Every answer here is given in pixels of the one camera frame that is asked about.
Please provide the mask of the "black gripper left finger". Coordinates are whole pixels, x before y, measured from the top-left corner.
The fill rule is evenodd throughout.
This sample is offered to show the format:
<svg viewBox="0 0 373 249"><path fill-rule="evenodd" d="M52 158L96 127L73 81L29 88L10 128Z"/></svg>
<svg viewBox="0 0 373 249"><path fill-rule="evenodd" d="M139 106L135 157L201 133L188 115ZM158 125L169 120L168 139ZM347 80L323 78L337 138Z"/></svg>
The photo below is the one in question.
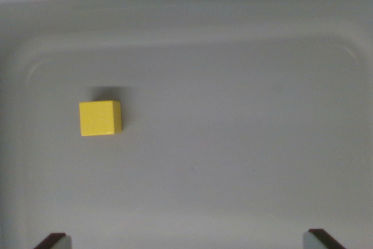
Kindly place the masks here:
<svg viewBox="0 0 373 249"><path fill-rule="evenodd" d="M71 249L72 240L66 233L51 233L34 249Z"/></svg>

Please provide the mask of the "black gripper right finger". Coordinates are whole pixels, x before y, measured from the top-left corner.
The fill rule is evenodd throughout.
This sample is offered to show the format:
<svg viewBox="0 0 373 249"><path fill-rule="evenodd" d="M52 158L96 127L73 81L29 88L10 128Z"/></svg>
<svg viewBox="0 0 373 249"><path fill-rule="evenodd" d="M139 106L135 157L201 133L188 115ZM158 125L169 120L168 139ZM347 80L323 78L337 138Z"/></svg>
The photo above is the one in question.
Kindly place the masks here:
<svg viewBox="0 0 373 249"><path fill-rule="evenodd" d="M324 229L309 229L302 237L303 249L346 249Z"/></svg>

